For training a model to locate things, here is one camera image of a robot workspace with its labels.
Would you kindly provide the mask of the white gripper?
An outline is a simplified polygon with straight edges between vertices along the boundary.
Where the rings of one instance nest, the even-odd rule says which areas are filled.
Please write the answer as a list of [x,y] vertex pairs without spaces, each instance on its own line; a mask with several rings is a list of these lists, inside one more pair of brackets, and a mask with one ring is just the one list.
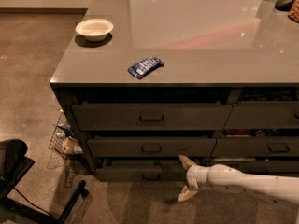
[[196,165],[194,161],[184,155],[179,155],[179,159],[183,168],[187,171],[188,186],[182,188],[178,201],[185,202],[193,197],[199,189],[205,189],[208,186],[207,173],[209,168]]

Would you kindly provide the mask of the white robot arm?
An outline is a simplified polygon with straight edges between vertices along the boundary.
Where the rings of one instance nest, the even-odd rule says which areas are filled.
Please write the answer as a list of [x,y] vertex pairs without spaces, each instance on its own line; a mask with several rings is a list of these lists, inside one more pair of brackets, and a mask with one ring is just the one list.
[[246,193],[294,209],[295,224],[299,224],[298,177],[246,174],[223,164],[204,167],[184,155],[179,155],[179,159],[187,182],[178,196],[179,202],[187,201],[201,190]]

